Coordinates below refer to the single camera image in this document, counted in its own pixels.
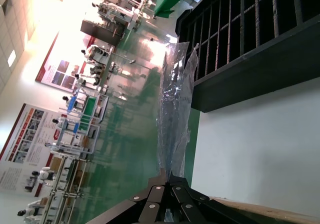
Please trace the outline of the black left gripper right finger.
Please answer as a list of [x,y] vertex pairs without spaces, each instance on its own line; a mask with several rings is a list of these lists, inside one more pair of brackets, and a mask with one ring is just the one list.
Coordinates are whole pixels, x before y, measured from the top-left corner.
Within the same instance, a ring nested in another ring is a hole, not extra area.
[[187,179],[171,175],[167,181],[167,220],[184,224],[251,224],[253,220],[190,188]]

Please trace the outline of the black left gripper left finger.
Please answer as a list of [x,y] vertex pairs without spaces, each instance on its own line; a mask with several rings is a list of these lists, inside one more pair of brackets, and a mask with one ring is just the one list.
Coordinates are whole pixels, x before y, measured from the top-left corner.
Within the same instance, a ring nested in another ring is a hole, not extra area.
[[148,179],[145,189],[132,195],[92,220],[89,224],[154,224],[165,221],[166,208],[163,206],[166,172]]

